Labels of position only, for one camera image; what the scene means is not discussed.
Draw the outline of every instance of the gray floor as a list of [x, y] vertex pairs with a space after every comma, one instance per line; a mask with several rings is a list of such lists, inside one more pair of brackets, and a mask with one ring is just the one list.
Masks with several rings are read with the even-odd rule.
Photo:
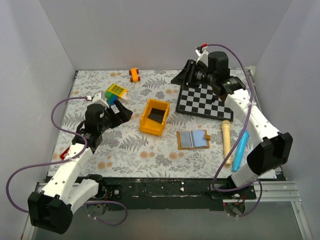
[[[123, 212], [107, 212], [104, 218], [118, 221]], [[111, 227], [88, 218], [82, 207], [63, 235], [36, 228], [32, 240], [300, 240], [302, 236], [290, 202], [262, 202], [250, 215], [235, 219], [225, 212], [205, 209], [130, 210], [127, 220]]]

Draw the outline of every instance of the white wall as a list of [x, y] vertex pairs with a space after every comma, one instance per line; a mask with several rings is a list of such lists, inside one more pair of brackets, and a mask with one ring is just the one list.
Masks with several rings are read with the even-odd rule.
[[76, 70], [181, 69], [204, 42], [255, 66], [291, 2], [40, 0]]
[[296, 182], [314, 239], [320, 239], [320, 2], [294, 0], [258, 62], [263, 112], [293, 146], [285, 175]]
[[[0, 1], [0, 239], [20, 239], [27, 214], [9, 203], [9, 175], [25, 165], [49, 162], [58, 131], [51, 109], [67, 97], [75, 75], [38, 0]], [[57, 112], [61, 121], [62, 109]], [[25, 170], [11, 193], [20, 206], [47, 168]]]

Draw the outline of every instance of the red object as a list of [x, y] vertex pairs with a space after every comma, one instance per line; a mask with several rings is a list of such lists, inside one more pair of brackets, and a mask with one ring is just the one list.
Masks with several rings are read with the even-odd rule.
[[67, 153], [69, 152], [69, 148], [68, 147], [61, 155], [60, 155], [60, 159], [61, 160], [65, 160], [66, 156], [67, 156]]

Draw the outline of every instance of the robotic arm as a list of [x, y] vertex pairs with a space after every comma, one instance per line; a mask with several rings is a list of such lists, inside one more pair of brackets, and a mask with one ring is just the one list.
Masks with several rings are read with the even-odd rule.
[[59, 167], [40, 192], [32, 192], [28, 198], [30, 221], [33, 226], [63, 234], [69, 228], [73, 214], [79, 207], [94, 196], [103, 197], [100, 185], [102, 176], [88, 175], [73, 190], [72, 186], [102, 142], [103, 133], [131, 118], [132, 111], [126, 109], [118, 100], [114, 103], [119, 110], [118, 113], [107, 104], [101, 92], [92, 98], [92, 104], [85, 112], [85, 120], [76, 129], [78, 134], [86, 138], [86, 149], [77, 158], [71, 159], [85, 147], [83, 138], [75, 136], [66, 156], [66, 159], [71, 160]]
[[[244, 83], [230, 76], [229, 59], [225, 52], [208, 53], [207, 46], [196, 48], [197, 61], [188, 60], [183, 70], [171, 81], [172, 84], [199, 87], [209, 85], [236, 117], [244, 124], [248, 114], [249, 92]], [[253, 141], [253, 151], [247, 163], [228, 177], [225, 189], [234, 189], [252, 183], [262, 174], [288, 161], [293, 138], [289, 133], [281, 133], [253, 105], [247, 124]]]

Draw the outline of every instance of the black and white checkered pattern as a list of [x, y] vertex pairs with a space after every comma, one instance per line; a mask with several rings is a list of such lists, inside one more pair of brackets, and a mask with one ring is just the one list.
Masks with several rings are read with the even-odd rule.
[[178, 113], [197, 115], [205, 118], [233, 121], [234, 113], [213, 93], [211, 86], [198, 88], [182, 86], [176, 105]]

